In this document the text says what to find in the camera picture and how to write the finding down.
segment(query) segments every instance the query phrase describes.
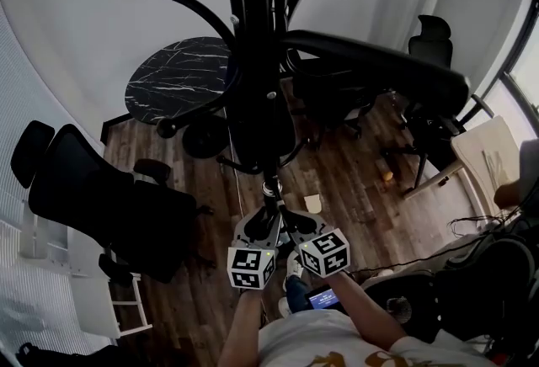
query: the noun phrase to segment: black window frame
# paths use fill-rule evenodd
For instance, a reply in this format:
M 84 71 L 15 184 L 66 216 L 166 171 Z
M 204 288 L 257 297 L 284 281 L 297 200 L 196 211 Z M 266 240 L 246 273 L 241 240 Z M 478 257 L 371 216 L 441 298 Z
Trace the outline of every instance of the black window frame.
M 531 36 L 531 32 L 536 27 L 537 19 L 539 19 L 539 0 L 531 0 L 526 19 L 520 28 L 520 32 L 515 40 L 515 43 L 511 47 L 511 50 L 505 58 L 501 68 L 498 70 L 496 77 L 482 94 L 482 99 L 486 99 L 487 95 L 494 87 L 494 84 L 500 81 L 519 105 L 520 109 L 524 113 L 524 116 L 530 122 L 530 125 L 535 131 L 536 135 L 539 136 L 538 108 L 528 100 L 528 98 L 524 95 L 524 92 L 522 92 L 522 89 L 516 83 L 515 79 L 508 73 L 511 72 L 511 70 L 515 67 L 515 64 L 519 60 L 522 51 L 524 51 L 526 48 L 528 40 Z

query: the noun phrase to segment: light wood table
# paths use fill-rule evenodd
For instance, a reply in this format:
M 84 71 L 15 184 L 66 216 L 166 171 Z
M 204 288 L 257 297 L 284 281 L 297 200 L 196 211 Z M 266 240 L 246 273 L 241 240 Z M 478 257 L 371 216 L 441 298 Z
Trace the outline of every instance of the light wood table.
M 455 152 L 456 161 L 412 192 L 405 194 L 404 198 L 413 198 L 464 168 L 483 212 L 497 215 L 499 208 L 494 203 L 496 189 L 501 184 L 518 179 L 520 172 L 519 148 L 504 119 L 498 115 L 454 137 L 451 148 Z

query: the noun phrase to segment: beige sticky note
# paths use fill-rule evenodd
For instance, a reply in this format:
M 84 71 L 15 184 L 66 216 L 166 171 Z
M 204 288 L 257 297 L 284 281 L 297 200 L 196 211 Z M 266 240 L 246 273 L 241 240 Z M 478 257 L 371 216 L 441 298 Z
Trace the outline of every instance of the beige sticky note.
M 310 195 L 305 197 L 305 205 L 309 213 L 318 214 L 322 211 L 322 203 L 320 202 L 320 195 Z

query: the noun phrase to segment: jeans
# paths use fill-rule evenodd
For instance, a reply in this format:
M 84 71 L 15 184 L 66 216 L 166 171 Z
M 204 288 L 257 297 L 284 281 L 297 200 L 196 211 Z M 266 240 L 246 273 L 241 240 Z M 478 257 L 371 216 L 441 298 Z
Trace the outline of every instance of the jeans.
M 305 295 L 311 292 L 307 284 L 297 276 L 290 276 L 286 280 L 286 300 L 292 313 L 309 310 L 311 305 Z

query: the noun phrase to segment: marble tabletop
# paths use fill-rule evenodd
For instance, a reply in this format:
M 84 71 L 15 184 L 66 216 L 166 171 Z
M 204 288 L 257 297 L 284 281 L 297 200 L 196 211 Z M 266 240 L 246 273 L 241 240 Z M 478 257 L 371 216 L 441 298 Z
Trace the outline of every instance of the marble tabletop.
M 216 99 L 225 89 L 230 51 L 221 38 L 171 44 L 142 63 L 125 89 L 125 106 L 137 120 L 155 125 Z

